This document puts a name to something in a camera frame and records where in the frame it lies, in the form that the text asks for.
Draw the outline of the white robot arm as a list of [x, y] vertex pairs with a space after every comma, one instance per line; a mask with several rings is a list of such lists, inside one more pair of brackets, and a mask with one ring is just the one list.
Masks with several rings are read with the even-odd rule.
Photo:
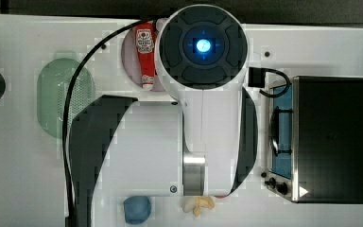
[[[225, 9], [192, 5], [173, 13], [155, 44], [156, 73], [182, 110], [184, 196], [227, 197], [251, 172], [257, 151], [255, 105], [243, 86], [249, 40]], [[68, 150], [77, 197], [71, 227], [92, 227], [97, 179], [135, 97], [101, 96], [73, 120]]]

